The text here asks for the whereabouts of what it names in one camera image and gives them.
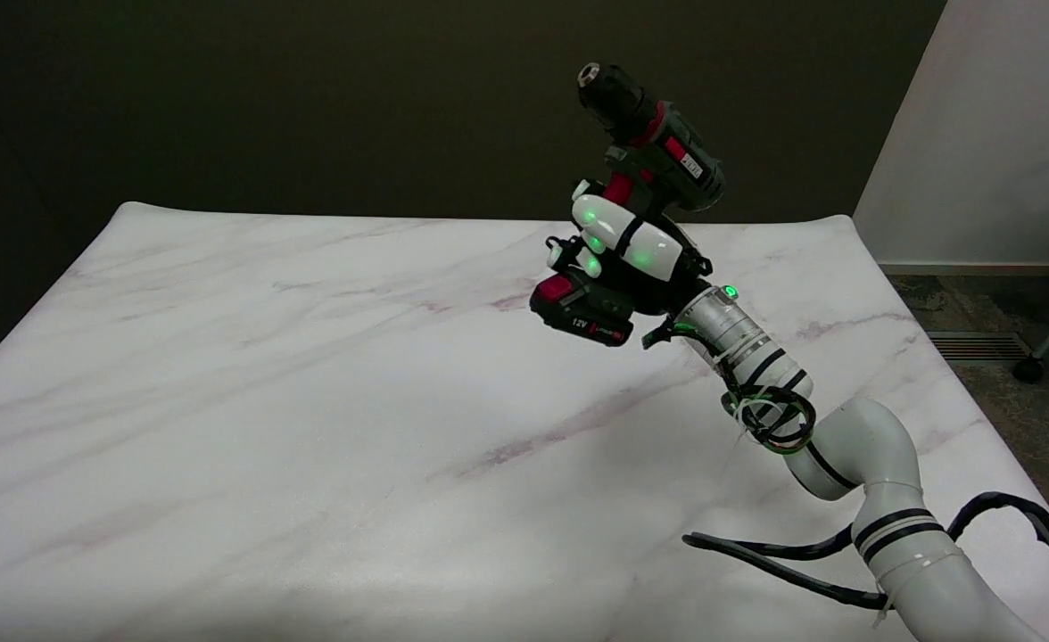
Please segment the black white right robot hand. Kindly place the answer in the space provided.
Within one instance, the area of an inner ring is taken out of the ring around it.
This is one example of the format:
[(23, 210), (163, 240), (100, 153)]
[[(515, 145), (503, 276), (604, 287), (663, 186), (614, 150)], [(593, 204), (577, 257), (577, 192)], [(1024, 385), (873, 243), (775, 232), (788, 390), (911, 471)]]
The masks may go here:
[(621, 293), (640, 316), (675, 316), (709, 288), (711, 260), (664, 214), (642, 217), (607, 198), (598, 180), (571, 192), (574, 234), (545, 240), (550, 271), (573, 271)]

